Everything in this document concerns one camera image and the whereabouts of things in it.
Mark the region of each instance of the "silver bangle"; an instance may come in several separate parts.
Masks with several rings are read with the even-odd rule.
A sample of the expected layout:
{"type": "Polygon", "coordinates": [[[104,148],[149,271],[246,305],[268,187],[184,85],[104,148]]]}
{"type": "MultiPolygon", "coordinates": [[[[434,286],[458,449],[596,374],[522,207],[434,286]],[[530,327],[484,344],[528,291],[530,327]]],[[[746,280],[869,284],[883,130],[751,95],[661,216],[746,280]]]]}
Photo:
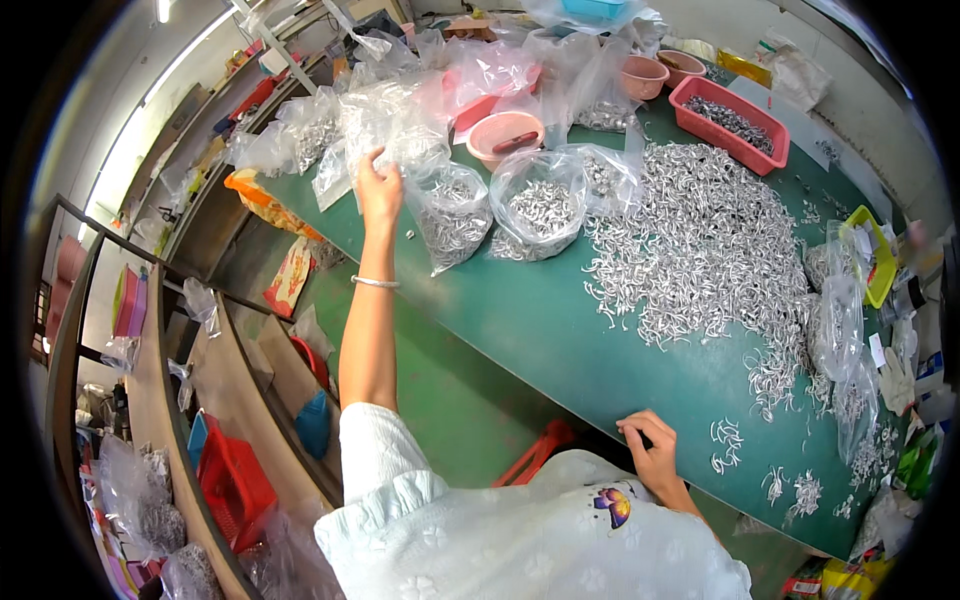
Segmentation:
{"type": "Polygon", "coordinates": [[[366,277],[350,276],[350,283],[366,283],[373,287],[397,288],[400,287],[399,281],[380,281],[379,279],[367,279],[366,277]]]}

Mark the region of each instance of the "green table surface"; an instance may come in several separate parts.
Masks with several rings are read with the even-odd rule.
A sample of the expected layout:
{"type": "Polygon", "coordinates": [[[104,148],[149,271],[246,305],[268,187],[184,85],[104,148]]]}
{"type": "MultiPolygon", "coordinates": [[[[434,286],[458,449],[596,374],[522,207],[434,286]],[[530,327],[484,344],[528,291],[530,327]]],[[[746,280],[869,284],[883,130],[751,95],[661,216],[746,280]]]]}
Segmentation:
{"type": "MultiPolygon", "coordinates": [[[[677,127],[667,91],[649,103],[649,110],[637,112],[640,122],[657,143],[697,143],[698,138],[677,127]]],[[[568,139],[622,149],[624,136],[574,127],[568,139]]],[[[455,146],[452,158],[489,181],[490,172],[466,146],[455,146]]],[[[315,171],[316,166],[302,177],[271,180],[261,176],[257,181],[359,261],[364,230],[353,193],[321,213],[310,186],[315,171]]],[[[793,144],[786,167],[774,170],[764,180],[780,192],[797,219],[797,236],[811,246],[825,241],[820,228],[826,227],[827,219],[836,218],[833,207],[821,200],[822,190],[851,212],[867,203],[839,170],[824,171],[793,144]],[[809,194],[804,193],[803,183],[810,186],[809,194]],[[804,199],[817,205],[823,218],[820,225],[799,225],[804,199]]],[[[677,472],[683,479],[796,540],[847,559],[870,504],[869,485],[858,491],[850,487],[851,470],[837,455],[834,418],[827,415],[817,420],[813,416],[812,398],[804,393],[809,384],[805,373],[797,377],[793,390],[801,412],[778,409],[773,423],[762,420],[756,410],[748,414],[754,397],[748,389],[743,355],[763,348],[754,333],[731,324],[729,339],[710,339],[701,346],[694,335],[692,346],[667,344],[667,352],[661,352],[656,346],[647,347],[637,336],[636,315],[628,319],[630,331],[623,331],[619,324],[608,329],[610,321],[596,313],[596,300],[584,291],[584,281],[590,279],[581,267],[589,265],[595,254],[582,232],[558,256],[536,263],[489,259],[488,239],[470,260],[431,277],[422,238],[417,235],[408,240],[404,236],[408,229],[419,232],[406,208],[398,227],[396,278],[401,283],[399,293],[408,301],[507,371],[621,442],[614,422],[635,411],[653,409],[677,431],[677,472]],[[726,448],[710,439],[709,430],[713,421],[723,418],[739,422],[744,442],[739,452],[742,462],[720,475],[710,466],[710,456],[722,454],[726,448]],[[791,479],[811,469],[820,479],[823,496],[812,516],[784,524],[786,511],[795,501],[794,489],[785,484],[783,496],[771,507],[766,487],[761,486],[770,466],[784,467],[784,475],[791,479]],[[850,493],[855,497],[850,519],[834,516],[833,508],[850,493]]],[[[865,315],[865,333],[870,335],[878,329],[876,312],[865,307],[865,315]]],[[[889,344],[889,335],[889,329],[882,332],[884,343],[889,344]]],[[[882,405],[880,408],[881,421],[893,419],[882,405]]],[[[898,448],[905,429],[902,421],[898,420],[898,448]]]]}

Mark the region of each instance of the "person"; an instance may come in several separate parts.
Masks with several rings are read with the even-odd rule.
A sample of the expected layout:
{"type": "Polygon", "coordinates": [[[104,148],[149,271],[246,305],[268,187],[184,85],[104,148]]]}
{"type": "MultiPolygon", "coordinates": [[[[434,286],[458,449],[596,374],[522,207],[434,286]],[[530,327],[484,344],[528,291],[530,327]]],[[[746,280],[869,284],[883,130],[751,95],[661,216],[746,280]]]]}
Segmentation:
{"type": "Polygon", "coordinates": [[[347,599],[749,598],[746,565],[676,473],[676,432],[650,410],[616,422],[636,476],[582,449],[525,486],[452,490],[430,469],[397,413],[403,192],[395,164],[374,169],[382,153],[360,161],[356,181],[366,237],[340,358],[344,506],[314,526],[347,599]]]}

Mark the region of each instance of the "blue cloth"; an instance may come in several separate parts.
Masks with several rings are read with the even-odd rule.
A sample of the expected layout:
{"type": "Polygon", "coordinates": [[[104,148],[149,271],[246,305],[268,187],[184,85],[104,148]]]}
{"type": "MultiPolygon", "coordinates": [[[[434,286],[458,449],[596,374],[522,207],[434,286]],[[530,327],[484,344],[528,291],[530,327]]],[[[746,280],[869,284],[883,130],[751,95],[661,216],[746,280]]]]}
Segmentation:
{"type": "Polygon", "coordinates": [[[330,438],[330,413],[326,409],[326,392],[320,390],[303,405],[294,421],[294,429],[303,448],[318,461],[326,454],[330,438]]]}

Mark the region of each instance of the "orange plastic bag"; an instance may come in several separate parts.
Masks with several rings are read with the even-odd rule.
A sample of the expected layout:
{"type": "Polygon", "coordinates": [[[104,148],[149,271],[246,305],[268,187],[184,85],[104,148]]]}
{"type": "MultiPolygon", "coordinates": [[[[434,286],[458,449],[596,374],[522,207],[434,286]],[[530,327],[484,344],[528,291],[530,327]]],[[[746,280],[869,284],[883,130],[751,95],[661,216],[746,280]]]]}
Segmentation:
{"type": "Polygon", "coordinates": [[[224,186],[236,190],[240,196],[240,202],[244,206],[275,228],[285,229],[297,235],[304,235],[312,240],[323,242],[323,236],[294,213],[284,208],[279,200],[271,196],[270,192],[254,181],[256,173],[255,169],[234,171],[227,175],[224,186]]]}

